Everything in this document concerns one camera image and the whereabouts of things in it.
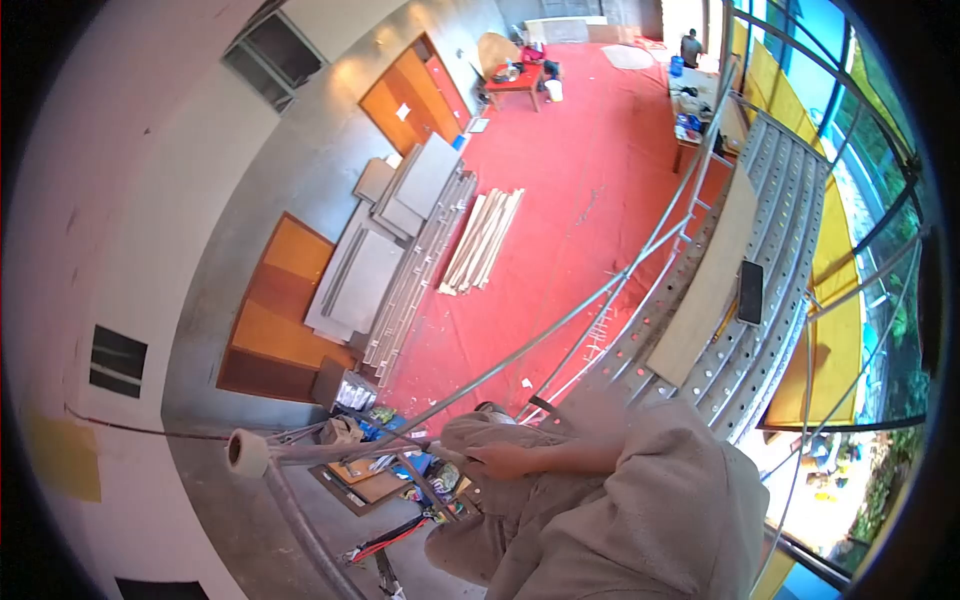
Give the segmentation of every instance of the red carpet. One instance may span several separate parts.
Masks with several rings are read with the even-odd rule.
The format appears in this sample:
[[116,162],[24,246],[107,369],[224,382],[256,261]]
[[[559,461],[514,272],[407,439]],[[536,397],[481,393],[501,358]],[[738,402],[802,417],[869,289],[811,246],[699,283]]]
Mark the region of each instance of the red carpet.
[[[673,174],[677,144],[661,67],[616,69],[602,47],[550,46],[550,59],[565,72],[564,100],[545,104],[541,94],[536,113],[528,95],[504,95],[501,111],[490,108],[487,129],[470,140],[464,160],[479,176],[478,193],[494,187],[524,187],[526,193],[486,289],[457,297],[436,292],[452,254],[448,250],[380,394],[402,415],[411,417],[449,396],[589,297],[633,260],[676,191],[693,151],[684,151],[681,173]],[[713,163],[701,198],[710,203],[728,173]],[[685,198],[680,204],[667,227],[683,216]],[[669,245],[642,263],[614,303],[607,343],[643,298],[668,251]],[[517,413],[603,301],[430,420],[431,431],[484,400]],[[589,343],[544,397],[586,364]],[[533,389],[521,387],[524,378]]]

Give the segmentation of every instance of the small table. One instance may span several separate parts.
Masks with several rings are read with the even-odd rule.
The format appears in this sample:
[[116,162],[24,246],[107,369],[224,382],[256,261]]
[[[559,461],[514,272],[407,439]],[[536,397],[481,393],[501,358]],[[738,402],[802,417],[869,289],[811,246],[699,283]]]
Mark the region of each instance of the small table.
[[[496,73],[500,69],[507,66],[506,64],[501,64],[496,67],[496,70],[493,72]],[[490,99],[493,103],[493,107],[500,111],[500,104],[497,100],[497,96],[500,94],[505,94],[507,92],[513,91],[523,91],[530,94],[530,99],[534,102],[534,110],[540,112],[540,103],[537,101],[537,84],[540,82],[540,78],[543,76],[543,65],[541,64],[524,64],[523,72],[519,74],[516,80],[512,82],[504,82],[502,84],[495,84],[493,79],[487,82],[484,85],[484,88],[487,90],[487,93],[490,94]]]
[[[677,154],[673,158],[673,172],[680,170],[680,159],[684,148],[696,148],[700,145],[700,134],[696,134],[696,139],[686,137],[686,131],[683,134],[677,133],[676,123],[677,115],[680,114],[680,89],[684,87],[695,87],[700,92],[697,95],[698,100],[703,100],[710,106],[710,110],[715,110],[713,103],[716,101],[717,93],[717,75],[716,73],[707,73],[697,69],[684,67],[684,73],[680,77],[667,76],[668,88],[667,94],[670,96],[670,107],[673,109],[674,135],[677,137]],[[727,137],[724,143],[724,151],[732,155],[739,155],[743,142],[747,137],[747,128],[736,114],[736,108],[733,102],[728,100],[725,104],[723,113],[720,115],[720,133]]]

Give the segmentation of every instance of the hand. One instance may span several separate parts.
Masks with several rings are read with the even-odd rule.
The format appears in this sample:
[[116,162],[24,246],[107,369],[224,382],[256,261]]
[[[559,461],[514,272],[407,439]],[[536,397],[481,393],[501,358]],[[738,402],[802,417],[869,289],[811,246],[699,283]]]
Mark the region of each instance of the hand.
[[492,442],[467,448],[464,454],[480,461],[471,467],[491,479],[519,479],[537,468],[536,452],[508,442]]

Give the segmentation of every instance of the red table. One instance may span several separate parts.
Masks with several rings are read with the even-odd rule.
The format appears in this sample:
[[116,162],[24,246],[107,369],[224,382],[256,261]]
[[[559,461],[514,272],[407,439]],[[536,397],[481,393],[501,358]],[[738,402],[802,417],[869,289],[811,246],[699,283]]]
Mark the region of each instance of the red table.
[[[501,64],[496,67],[496,70],[493,72],[496,73],[505,66],[507,65]],[[530,98],[534,102],[534,110],[540,112],[540,103],[537,102],[537,84],[540,82],[540,78],[543,76],[543,65],[524,64],[523,66],[523,72],[520,73],[519,77],[517,77],[515,81],[495,84],[493,80],[490,80],[484,86],[487,90],[487,93],[490,95],[490,99],[493,102],[493,107],[497,110],[500,110],[497,96],[512,91],[523,91],[530,94]]]

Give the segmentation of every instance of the paper notice on door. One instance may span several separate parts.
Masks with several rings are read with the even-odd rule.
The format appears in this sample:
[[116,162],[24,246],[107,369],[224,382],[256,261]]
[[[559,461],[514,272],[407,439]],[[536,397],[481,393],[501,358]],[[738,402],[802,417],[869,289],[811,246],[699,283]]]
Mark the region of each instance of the paper notice on door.
[[406,120],[407,115],[410,114],[410,107],[407,106],[407,103],[400,105],[400,108],[396,110],[396,116],[400,118],[401,121]]

